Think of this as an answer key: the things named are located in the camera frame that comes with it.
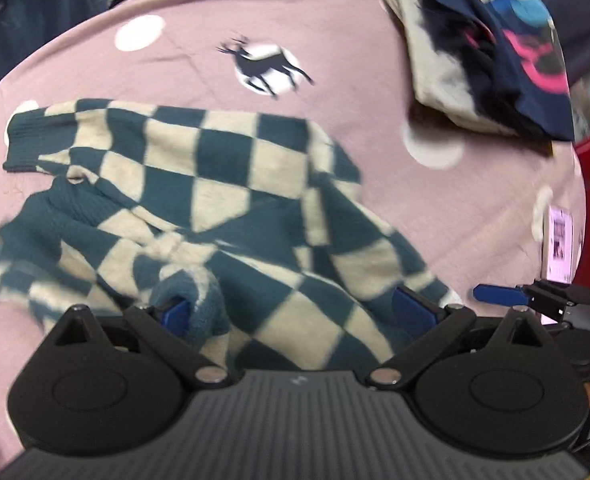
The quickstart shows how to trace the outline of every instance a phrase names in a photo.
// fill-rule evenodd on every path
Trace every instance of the green and cream checkered sweater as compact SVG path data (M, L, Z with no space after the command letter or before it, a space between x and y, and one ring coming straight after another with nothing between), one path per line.
M227 367L366 373L407 342L391 297L448 289L356 201L359 172L305 120L82 99L15 115L4 169L55 176L0 227L0 300L186 298L185 340Z

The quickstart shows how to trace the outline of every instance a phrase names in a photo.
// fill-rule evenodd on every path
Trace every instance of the pink bedsheet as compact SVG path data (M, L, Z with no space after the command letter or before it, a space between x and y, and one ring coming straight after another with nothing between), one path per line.
M295 92L286 74L265 73L271 97L243 61L222 52L243 46L233 39L248 40L249 59L284 52L314 84L291 72ZM546 159L513 140L409 125L407 66L380 0L129 0L43 47L0 83L0 222L50 184L41 174L2 171L4 131L18 107L98 97L306 117L361 168L363 203L405 234L465 303L500 314L469 290L540 275L548 203L572 211L577 259L585 198L576 156L567 144ZM20 450L6 393L40 336L25 312L0 304L0 466Z

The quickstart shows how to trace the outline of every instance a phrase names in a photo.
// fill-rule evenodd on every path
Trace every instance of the deer print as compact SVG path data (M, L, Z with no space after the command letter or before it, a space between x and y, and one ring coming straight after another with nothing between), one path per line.
M241 39L233 41L235 42L233 48L230 48L226 43L222 43L217 50L224 54L232 54L232 56L235 57L237 69L246 78L244 82L259 92L268 92L274 99L277 99L277 94L275 94L265 79L265 75L267 75L270 70L276 70L277 72L281 72L288 76L290 85L294 91L297 91L297 83L293 78L293 72L300 73L311 85L315 84L306 72L286 59L286 55L281 47L280 51L275 54L254 58L245 48L250 41L248 38L243 36ZM258 82L261 82L264 85L264 88L259 86Z

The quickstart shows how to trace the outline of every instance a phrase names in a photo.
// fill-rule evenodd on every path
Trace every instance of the white polka dot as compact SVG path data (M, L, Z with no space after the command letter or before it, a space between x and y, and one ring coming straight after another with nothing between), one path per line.
M533 223L530 227L536 242L544 241L544 215L546 208L553 201L553 190L550 186L542 186L537 192L533 206Z
M579 162L579 157L575 150L571 148L572 151L572 165L574 167L575 176L582 176L582 165Z
M8 124L10 124L12 116L15 114L21 114L22 112L30 112L31 110L36 110L40 106L37 104L37 101L24 101L21 103L17 108L15 108L14 112L8 118L8 122L6 123L6 129L4 130L4 144L8 146Z
M449 170L464 156L464 136L456 130L430 126L402 126L402 138L412 158L432 170Z
M464 300L462 300L461 296L459 294L457 294L454 290L449 290L446 293L446 296L441 298L440 308L444 308L446 305L450 305L453 303L464 304Z
M138 16L120 27L115 34L115 46L122 52L141 50L155 43L165 26L164 19L156 14Z

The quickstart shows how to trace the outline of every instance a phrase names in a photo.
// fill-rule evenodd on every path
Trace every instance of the ribbed cuff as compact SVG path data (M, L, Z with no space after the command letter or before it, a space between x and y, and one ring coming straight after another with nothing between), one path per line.
M46 108L14 115L8 124L8 154L3 168L10 172L37 171L40 155L70 148L77 124L74 114L44 116Z

